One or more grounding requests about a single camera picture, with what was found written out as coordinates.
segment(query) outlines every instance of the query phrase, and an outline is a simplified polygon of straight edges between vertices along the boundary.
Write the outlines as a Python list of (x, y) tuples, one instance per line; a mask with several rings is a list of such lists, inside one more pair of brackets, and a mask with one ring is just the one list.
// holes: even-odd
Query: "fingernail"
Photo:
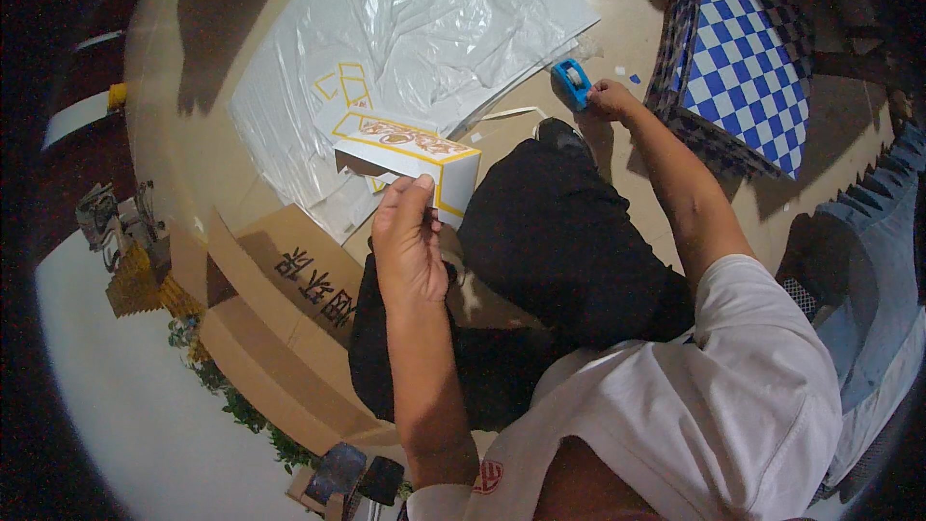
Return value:
[(423, 176), (415, 180), (414, 185), (418, 186), (419, 188), (422, 188), (423, 190), (430, 191), (431, 188), (434, 187), (434, 178), (432, 178), (428, 174), (424, 174)]

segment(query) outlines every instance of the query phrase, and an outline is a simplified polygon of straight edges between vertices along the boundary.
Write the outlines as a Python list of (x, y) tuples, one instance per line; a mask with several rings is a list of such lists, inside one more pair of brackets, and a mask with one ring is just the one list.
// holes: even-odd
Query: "white t-shirt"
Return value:
[(552, 366), (545, 394), (498, 435), (475, 485), (415, 492), (409, 518), (531, 519), (567, 436), (668, 519), (802, 515), (842, 427), (832, 359), (748, 256), (714, 262), (697, 292), (694, 342), (622, 342), (557, 386)]

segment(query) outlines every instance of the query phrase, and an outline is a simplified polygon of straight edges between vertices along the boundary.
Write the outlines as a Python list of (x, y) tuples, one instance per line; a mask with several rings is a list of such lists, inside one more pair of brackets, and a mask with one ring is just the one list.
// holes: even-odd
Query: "right hand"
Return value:
[(387, 315), (444, 309), (447, 270), (441, 258), (431, 176), (400, 178), (388, 187), (373, 215), (373, 253)]
[(640, 101), (617, 81), (602, 79), (588, 89), (589, 110), (607, 121), (623, 121)]

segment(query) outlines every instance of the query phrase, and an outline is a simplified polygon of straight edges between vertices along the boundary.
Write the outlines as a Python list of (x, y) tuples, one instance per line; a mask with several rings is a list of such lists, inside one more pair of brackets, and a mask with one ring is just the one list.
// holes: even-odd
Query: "paper box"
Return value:
[(200, 339), (258, 411), (316, 454), (342, 440), (398, 441), (351, 383), (344, 344), (362, 276), (353, 258), (295, 205), (239, 237), (213, 211), (208, 255), (237, 295), (209, 308)]
[(392, 183), (401, 176), (429, 174), (436, 184), (432, 207), (438, 219), (454, 227), (463, 222), (476, 189), (480, 151), (441, 139), (413, 124), (382, 115), (352, 111), (334, 132), (337, 169)]

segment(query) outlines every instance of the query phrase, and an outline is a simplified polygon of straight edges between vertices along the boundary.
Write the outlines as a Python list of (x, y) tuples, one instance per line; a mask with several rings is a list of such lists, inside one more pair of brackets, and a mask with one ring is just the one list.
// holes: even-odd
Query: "shoe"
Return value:
[(533, 129), (533, 137), (561, 153), (591, 162), (596, 168), (598, 166), (585, 137), (562, 119), (549, 117), (540, 121)]

